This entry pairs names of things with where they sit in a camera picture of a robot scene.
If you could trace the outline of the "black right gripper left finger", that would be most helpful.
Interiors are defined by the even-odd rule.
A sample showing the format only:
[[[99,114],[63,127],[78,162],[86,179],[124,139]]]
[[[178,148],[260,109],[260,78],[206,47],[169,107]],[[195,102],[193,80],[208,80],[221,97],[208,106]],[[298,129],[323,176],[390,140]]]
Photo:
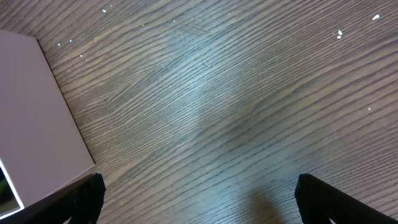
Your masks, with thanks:
[[[1,220],[1,224],[96,224],[106,192],[103,176],[93,173]]]

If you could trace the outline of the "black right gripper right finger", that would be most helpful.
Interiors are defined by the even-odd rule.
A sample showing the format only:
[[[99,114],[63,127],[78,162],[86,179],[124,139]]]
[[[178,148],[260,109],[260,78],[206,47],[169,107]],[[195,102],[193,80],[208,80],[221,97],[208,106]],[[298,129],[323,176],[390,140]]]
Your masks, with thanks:
[[[299,175],[295,199],[304,224],[397,224],[310,174]]]

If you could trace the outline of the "green toothbrush with cap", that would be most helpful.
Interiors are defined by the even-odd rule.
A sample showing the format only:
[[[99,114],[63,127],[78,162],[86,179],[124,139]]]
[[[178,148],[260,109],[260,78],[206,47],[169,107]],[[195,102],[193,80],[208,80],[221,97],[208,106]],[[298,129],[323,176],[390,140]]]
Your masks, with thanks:
[[[5,178],[0,180],[0,194],[3,194],[4,191],[8,189],[8,183]]]

